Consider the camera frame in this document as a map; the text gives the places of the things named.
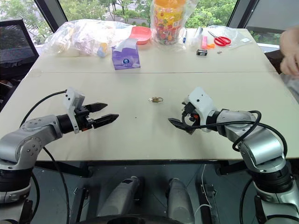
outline plastic wrapper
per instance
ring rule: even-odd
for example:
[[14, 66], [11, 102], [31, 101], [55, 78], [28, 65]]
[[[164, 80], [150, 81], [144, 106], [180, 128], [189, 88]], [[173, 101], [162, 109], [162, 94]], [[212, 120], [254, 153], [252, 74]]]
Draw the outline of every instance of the plastic wrapper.
[[185, 49], [183, 31], [199, 0], [153, 0], [150, 21], [153, 43], [171, 45], [171, 50]]
[[224, 26], [209, 26], [206, 29], [215, 34], [216, 36], [225, 36], [231, 39], [231, 44], [227, 46], [229, 49], [235, 49], [252, 42], [249, 38], [241, 34], [235, 28]]
[[203, 28], [198, 27], [191, 42], [191, 46], [193, 48], [198, 48], [199, 44], [202, 42], [202, 32], [203, 32]]
[[106, 56], [127, 39], [132, 25], [115, 21], [75, 20], [65, 22], [46, 40], [43, 53], [62, 56]]

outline window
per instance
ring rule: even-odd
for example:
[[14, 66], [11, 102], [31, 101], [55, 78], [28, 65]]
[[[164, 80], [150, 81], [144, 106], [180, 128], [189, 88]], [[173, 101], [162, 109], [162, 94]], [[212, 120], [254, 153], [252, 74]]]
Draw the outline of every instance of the window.
[[200, 0], [186, 22], [187, 28], [226, 26], [237, 0]]
[[271, 32], [256, 32], [249, 30], [257, 43], [279, 45], [280, 34]]
[[[152, 0], [59, 0], [68, 21], [101, 19], [150, 26]], [[226, 26], [237, 0], [200, 0], [187, 28]]]
[[106, 9], [103, 2], [103, 0], [59, 0], [68, 21], [80, 19], [104, 20]]
[[44, 44], [52, 34], [34, 0], [0, 0], [1, 19], [22, 18], [33, 44]]

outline black cable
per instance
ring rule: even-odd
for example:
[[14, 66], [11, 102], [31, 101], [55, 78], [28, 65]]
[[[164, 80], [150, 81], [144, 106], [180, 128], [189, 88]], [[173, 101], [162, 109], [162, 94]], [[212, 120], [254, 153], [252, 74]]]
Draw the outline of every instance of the black cable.
[[38, 101], [38, 102], [37, 102], [37, 103], [30, 109], [30, 111], [28, 111], [28, 113], [26, 114], [26, 116], [25, 116], [24, 119], [22, 120], [20, 126], [22, 126], [22, 124], [25, 123], [25, 121], [27, 120], [28, 116], [32, 113], [32, 111], [33, 111], [38, 105], [40, 105], [43, 101], [45, 101], [46, 99], [49, 99], [50, 97], [53, 97], [53, 96], [55, 96], [55, 95], [59, 95], [59, 94], [62, 94], [62, 93], [66, 93], [66, 90], [64, 90], [64, 91], [60, 91], [60, 92], [52, 93], [52, 94], [46, 96], [45, 98], [41, 99], [40, 101]]
[[262, 113], [260, 113], [259, 111], [249, 111], [249, 113], [256, 113], [257, 114], [257, 119], [255, 120], [254, 124], [250, 127], [250, 129], [248, 129], [247, 132], [245, 132], [242, 136], [240, 136], [234, 143], [233, 143], [233, 150], [239, 152], [240, 150], [238, 148], [236, 148], [236, 146], [243, 140], [245, 139], [252, 131], [253, 129], [256, 128], [256, 126], [258, 125], [258, 123], [260, 122], [261, 118], [262, 118]]
[[66, 207], [67, 207], [67, 217], [66, 217], [66, 224], [70, 223], [70, 199], [69, 199], [69, 192], [68, 189], [66, 187], [66, 183], [65, 183], [65, 179], [64, 179], [64, 175], [62, 174], [59, 165], [57, 164], [57, 162], [55, 161], [54, 157], [52, 156], [52, 154], [46, 149], [46, 147], [43, 148], [45, 150], [45, 152], [49, 155], [49, 157], [51, 158], [51, 160], [54, 163], [55, 168], [57, 169], [57, 171], [60, 174], [62, 183], [64, 184], [64, 191], [65, 191], [65, 199], [66, 199]]
[[34, 175], [34, 173], [32, 172], [31, 174], [31, 177], [32, 177], [32, 180], [36, 186], [36, 205], [34, 207], [34, 210], [33, 210], [33, 213], [32, 213], [32, 218], [31, 220], [33, 219], [33, 217], [36, 215], [36, 211], [37, 211], [37, 208], [38, 208], [38, 205], [39, 205], [39, 200], [40, 200], [40, 190], [39, 190], [39, 186], [38, 186], [38, 182], [37, 182], [37, 179], [36, 179], [36, 176]]
[[[63, 93], [66, 93], [66, 90], [64, 91], [60, 91], [60, 92], [55, 92], [55, 93], [52, 93], [46, 97], [44, 97], [43, 99], [41, 99], [40, 101], [38, 101], [29, 111], [28, 113], [26, 114], [26, 116], [23, 118], [22, 122], [21, 122], [21, 125], [20, 127], [25, 123], [25, 121], [27, 120], [27, 118], [29, 117], [29, 115], [32, 113], [32, 111], [37, 107], [39, 106], [43, 101], [45, 101], [46, 99], [49, 99], [50, 97], [53, 97], [55, 95], [59, 95], [59, 94], [63, 94]], [[66, 201], [67, 201], [67, 224], [69, 223], [69, 217], [70, 217], [70, 204], [69, 204], [69, 194], [68, 194], [68, 190], [67, 190], [67, 187], [66, 187], [66, 184], [65, 184], [65, 180], [64, 180], [64, 176], [62, 174], [62, 172], [60, 171], [59, 169], [59, 166], [58, 164], [56, 163], [56, 161], [54, 160], [53, 156], [51, 155], [51, 153], [46, 149], [44, 148], [44, 150], [46, 151], [46, 153], [50, 156], [50, 158], [52, 159], [53, 163], [54, 163], [54, 166], [56, 167], [56, 169], [58, 170], [58, 172], [60, 173], [60, 176], [61, 176], [61, 179], [62, 179], [62, 182], [64, 184], [64, 190], [66, 192]], [[36, 177], [34, 176], [34, 174], [32, 173], [32, 179], [33, 179], [33, 183], [35, 184], [35, 187], [36, 187], [36, 204], [35, 204], [35, 207], [34, 207], [34, 210], [33, 210], [33, 213], [32, 213], [32, 218], [34, 218], [35, 214], [36, 214], [36, 211], [38, 209], [38, 206], [39, 206], [39, 201], [40, 201], [40, 189], [39, 189], [39, 185], [38, 185], [38, 182], [37, 182], [37, 179]]]
[[244, 198], [245, 198], [245, 195], [246, 195], [246, 191], [248, 190], [248, 187], [249, 185], [252, 183], [252, 179], [250, 179], [244, 189], [243, 189], [243, 192], [241, 194], [241, 199], [240, 199], [240, 208], [239, 208], [239, 219], [240, 219], [240, 224], [243, 224], [243, 206], [244, 206]]
[[[184, 124], [185, 127], [188, 127], [188, 128], [201, 129], [201, 128], [218, 127], [218, 126], [224, 126], [224, 125], [254, 124], [255, 121], [228, 121], [228, 122], [222, 122], [222, 123], [217, 123], [217, 124], [190, 126], [190, 125], [186, 124], [185, 116], [182, 115], [182, 123]], [[258, 123], [257, 125], [269, 129], [270, 131], [274, 132], [281, 139], [283, 147], [284, 147], [284, 155], [285, 155], [285, 158], [286, 158], [286, 154], [288, 152], [288, 146], [287, 146], [287, 143], [286, 143], [286, 140], [285, 140], [284, 136], [278, 130], [276, 130], [275, 128], [273, 128], [269, 125], [266, 125], [266, 124], [263, 124], [263, 123]]]

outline person's arm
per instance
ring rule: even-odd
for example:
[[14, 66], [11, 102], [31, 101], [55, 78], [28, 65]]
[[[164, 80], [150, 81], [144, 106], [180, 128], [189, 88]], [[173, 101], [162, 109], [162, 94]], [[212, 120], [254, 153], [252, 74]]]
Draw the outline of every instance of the person's arm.
[[285, 56], [280, 64], [281, 71], [299, 78], [299, 26], [282, 33], [280, 50]]

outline table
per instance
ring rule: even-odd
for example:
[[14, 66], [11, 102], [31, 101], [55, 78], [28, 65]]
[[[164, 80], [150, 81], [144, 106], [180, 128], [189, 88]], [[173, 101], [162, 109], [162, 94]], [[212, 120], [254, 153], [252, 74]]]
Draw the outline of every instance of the table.
[[[250, 37], [246, 30], [241, 32]], [[234, 50], [221, 49], [219, 55], [218, 49], [210, 50], [206, 58], [188, 50], [161, 52], [151, 44], [143, 48], [139, 48], [142, 68], [133, 70], [114, 71], [110, 56], [39, 57], [0, 113], [0, 124], [5, 127], [0, 130], [0, 137], [16, 130], [38, 100], [72, 86], [85, 94], [84, 104], [108, 104], [92, 118], [108, 113], [120, 116], [107, 126], [76, 136], [69, 133], [50, 143], [47, 148], [56, 160], [242, 159], [232, 149], [232, 143], [218, 133], [197, 130], [188, 135], [167, 120], [180, 118], [181, 102], [196, 86], [201, 86], [218, 109], [261, 111], [262, 122], [285, 136], [288, 158], [299, 156], [299, 105], [255, 43]], [[184, 56], [180, 64], [174, 63], [180, 56]], [[164, 101], [149, 102], [153, 96], [163, 97]], [[36, 108], [29, 118], [65, 112], [62, 97], [55, 96]], [[50, 159], [42, 151], [38, 160]]]

